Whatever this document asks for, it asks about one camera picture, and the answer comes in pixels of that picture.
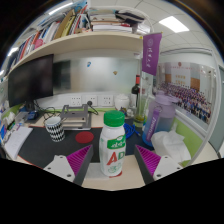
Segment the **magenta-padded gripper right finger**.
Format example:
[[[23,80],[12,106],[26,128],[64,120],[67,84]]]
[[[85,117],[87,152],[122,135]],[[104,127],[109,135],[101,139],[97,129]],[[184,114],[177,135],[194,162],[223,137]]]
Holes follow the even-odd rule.
[[[159,156],[139,145],[135,146],[134,155],[145,184],[150,184],[182,169],[168,155]]]

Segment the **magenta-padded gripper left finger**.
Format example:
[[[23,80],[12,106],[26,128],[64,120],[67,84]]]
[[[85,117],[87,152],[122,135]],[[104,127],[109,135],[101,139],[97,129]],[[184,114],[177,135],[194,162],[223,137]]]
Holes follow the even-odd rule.
[[[88,145],[68,156],[55,155],[44,170],[81,186],[92,156],[93,146]]]

